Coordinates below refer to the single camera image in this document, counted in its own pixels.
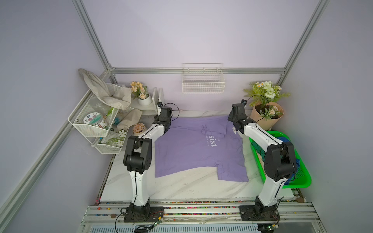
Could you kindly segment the large terracotta flower pot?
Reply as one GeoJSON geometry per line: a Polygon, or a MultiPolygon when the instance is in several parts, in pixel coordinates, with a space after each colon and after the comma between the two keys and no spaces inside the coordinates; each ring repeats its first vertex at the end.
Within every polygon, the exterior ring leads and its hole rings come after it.
{"type": "Polygon", "coordinates": [[[283,117],[283,115],[283,108],[277,103],[270,102],[265,106],[259,103],[253,107],[250,118],[262,129],[268,131],[283,117]]]}

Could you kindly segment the green white artificial flowers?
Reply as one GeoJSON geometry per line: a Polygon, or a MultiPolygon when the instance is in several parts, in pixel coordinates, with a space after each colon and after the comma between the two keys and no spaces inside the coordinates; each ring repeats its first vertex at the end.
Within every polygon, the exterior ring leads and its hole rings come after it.
{"type": "Polygon", "coordinates": [[[290,96],[290,93],[283,93],[282,87],[272,81],[253,82],[243,91],[245,96],[251,100],[250,106],[259,113],[260,118],[265,120],[282,117],[283,110],[280,110],[280,107],[275,106],[274,103],[290,96]]]}

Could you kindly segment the beige cloth on rack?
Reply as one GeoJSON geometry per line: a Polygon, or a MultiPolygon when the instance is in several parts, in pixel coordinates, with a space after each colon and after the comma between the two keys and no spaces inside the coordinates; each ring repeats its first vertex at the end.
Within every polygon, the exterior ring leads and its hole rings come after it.
{"type": "Polygon", "coordinates": [[[117,125],[117,131],[127,130],[131,126],[138,123],[141,116],[142,116],[142,113],[143,112],[141,110],[138,110],[138,109],[134,109],[134,110],[131,110],[128,113],[125,113],[125,116],[123,117],[123,119],[117,125]]]}

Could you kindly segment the cream ribbed pot pink flowers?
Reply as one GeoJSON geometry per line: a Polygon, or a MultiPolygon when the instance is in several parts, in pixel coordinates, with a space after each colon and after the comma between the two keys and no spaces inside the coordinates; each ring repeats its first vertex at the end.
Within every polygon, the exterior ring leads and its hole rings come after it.
{"type": "Polygon", "coordinates": [[[139,123],[135,124],[134,127],[133,127],[133,135],[134,136],[142,136],[142,135],[145,134],[146,131],[147,131],[147,127],[142,122],[139,122],[139,123]]]}

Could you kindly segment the floral printed packet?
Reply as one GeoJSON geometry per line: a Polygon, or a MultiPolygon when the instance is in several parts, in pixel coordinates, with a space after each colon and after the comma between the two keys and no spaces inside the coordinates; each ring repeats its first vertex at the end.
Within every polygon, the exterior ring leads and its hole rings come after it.
{"type": "Polygon", "coordinates": [[[110,131],[102,144],[121,148],[124,144],[126,136],[126,130],[120,130],[118,132],[110,131]]]}

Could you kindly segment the white small shelf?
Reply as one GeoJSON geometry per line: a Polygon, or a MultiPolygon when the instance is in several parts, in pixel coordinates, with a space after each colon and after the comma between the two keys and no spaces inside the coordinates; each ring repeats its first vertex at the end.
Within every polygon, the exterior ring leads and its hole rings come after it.
{"type": "Polygon", "coordinates": [[[157,115],[158,103],[165,104],[163,88],[154,88],[153,93],[145,100],[132,100],[130,107],[140,110],[143,115],[157,115]]]}

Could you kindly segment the purple t-shirt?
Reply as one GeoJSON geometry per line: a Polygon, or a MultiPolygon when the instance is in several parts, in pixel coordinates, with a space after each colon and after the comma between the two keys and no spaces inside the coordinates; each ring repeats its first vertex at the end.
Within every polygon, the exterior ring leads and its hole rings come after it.
{"type": "Polygon", "coordinates": [[[227,116],[181,117],[155,141],[157,178],[215,167],[219,180],[248,182],[243,141],[227,116]]]}

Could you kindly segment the round floral tin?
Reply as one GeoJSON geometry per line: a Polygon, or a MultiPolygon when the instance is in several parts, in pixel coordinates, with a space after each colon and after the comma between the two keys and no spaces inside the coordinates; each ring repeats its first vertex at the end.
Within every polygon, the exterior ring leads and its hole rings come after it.
{"type": "Polygon", "coordinates": [[[99,112],[92,112],[87,114],[84,119],[83,123],[91,126],[95,126],[99,124],[103,119],[103,116],[99,112]]]}

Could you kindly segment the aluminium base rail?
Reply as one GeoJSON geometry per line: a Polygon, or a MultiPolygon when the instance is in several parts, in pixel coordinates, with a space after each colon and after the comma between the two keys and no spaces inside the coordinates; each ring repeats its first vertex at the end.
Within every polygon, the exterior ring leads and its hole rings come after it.
{"type": "MultiPolygon", "coordinates": [[[[167,224],[213,224],[241,223],[240,206],[254,206],[254,201],[210,201],[210,202],[153,202],[151,207],[163,207],[167,224]]],[[[124,225],[122,208],[128,203],[101,203],[87,208],[81,225],[124,225]]],[[[280,223],[320,222],[321,219],[311,203],[281,201],[278,207],[280,223]]]]}

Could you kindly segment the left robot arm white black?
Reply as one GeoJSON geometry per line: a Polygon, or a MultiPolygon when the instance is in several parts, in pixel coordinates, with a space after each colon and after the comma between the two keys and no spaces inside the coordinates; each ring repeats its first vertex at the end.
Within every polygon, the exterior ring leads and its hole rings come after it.
{"type": "Polygon", "coordinates": [[[172,117],[172,108],[161,106],[149,129],[140,136],[130,136],[127,139],[123,164],[131,177],[133,196],[123,213],[124,222],[150,222],[162,215],[161,207],[153,208],[150,205],[146,173],[152,163],[153,145],[168,131],[172,117]]]}

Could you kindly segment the green plastic laundry basket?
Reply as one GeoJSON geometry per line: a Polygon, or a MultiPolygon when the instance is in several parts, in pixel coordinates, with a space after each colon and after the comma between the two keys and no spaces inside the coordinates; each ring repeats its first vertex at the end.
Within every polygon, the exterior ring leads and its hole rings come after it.
{"type": "MultiPolygon", "coordinates": [[[[268,131],[268,133],[270,135],[272,135],[273,137],[275,137],[277,139],[280,139],[282,141],[283,141],[284,137],[291,141],[291,139],[285,133],[282,133],[282,132],[279,132],[279,131],[268,131]]],[[[254,155],[254,159],[255,159],[255,162],[256,162],[256,165],[257,165],[257,168],[258,168],[258,171],[259,171],[259,175],[261,177],[262,182],[264,183],[265,180],[266,180],[266,174],[265,174],[265,171],[264,171],[264,166],[261,163],[260,155],[256,152],[256,150],[252,146],[253,140],[251,138],[249,138],[249,141],[250,141],[251,151],[254,155]]],[[[296,174],[296,179],[293,182],[291,182],[289,185],[284,185],[283,186],[284,189],[307,188],[312,183],[311,175],[308,172],[308,170],[307,170],[305,164],[303,163],[301,156],[298,154],[297,150],[295,150],[295,154],[296,154],[296,158],[299,159],[300,167],[298,168],[298,172],[296,174]]]]}

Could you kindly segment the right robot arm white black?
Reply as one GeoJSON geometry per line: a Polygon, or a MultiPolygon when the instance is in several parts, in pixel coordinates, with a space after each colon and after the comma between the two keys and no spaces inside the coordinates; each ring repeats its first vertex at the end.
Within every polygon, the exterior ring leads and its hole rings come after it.
{"type": "Polygon", "coordinates": [[[235,129],[248,136],[264,151],[263,167],[266,174],[264,186],[255,198],[255,205],[239,207],[242,221],[275,221],[280,220],[277,198],[284,184],[294,178],[297,172],[294,145],[283,142],[262,129],[245,113],[245,103],[232,105],[228,120],[235,129]]]}

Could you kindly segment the green t-shirt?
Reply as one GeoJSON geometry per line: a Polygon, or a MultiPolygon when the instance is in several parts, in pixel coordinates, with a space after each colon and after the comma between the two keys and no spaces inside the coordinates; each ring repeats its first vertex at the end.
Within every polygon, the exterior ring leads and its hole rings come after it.
{"type": "Polygon", "coordinates": [[[262,161],[265,161],[266,151],[263,150],[255,141],[252,142],[252,146],[256,150],[256,152],[260,155],[262,161]]]}

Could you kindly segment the small white pot peach flowers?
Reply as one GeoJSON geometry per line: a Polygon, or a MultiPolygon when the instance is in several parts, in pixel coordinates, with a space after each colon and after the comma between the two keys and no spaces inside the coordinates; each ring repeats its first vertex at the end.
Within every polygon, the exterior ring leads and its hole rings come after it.
{"type": "Polygon", "coordinates": [[[138,100],[139,105],[148,106],[152,103],[152,98],[146,85],[141,82],[132,82],[130,85],[133,97],[138,100]]]}

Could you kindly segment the grey cloth bag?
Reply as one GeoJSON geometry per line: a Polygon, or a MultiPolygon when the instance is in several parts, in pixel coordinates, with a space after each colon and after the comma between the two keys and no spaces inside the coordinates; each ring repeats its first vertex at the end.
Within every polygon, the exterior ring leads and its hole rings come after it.
{"type": "Polygon", "coordinates": [[[109,84],[106,84],[96,74],[85,69],[79,69],[78,72],[88,88],[102,103],[120,110],[126,110],[131,104],[131,88],[114,86],[111,91],[109,84]]]}

